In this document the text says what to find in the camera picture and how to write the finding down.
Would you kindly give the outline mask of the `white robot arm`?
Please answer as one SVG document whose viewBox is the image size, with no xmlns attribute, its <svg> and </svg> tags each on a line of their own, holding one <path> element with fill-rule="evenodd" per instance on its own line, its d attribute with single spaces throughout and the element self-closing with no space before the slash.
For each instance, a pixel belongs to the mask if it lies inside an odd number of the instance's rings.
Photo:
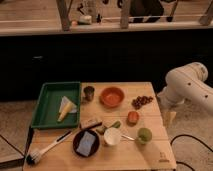
<svg viewBox="0 0 213 171">
<path fill-rule="evenodd" d="M 208 70 L 200 62 L 174 68 L 166 74 L 166 86 L 157 94 L 166 128 L 176 116 L 174 107 L 183 104 L 186 99 L 213 115 L 213 88 L 205 84 L 207 78 Z"/>
</svg>

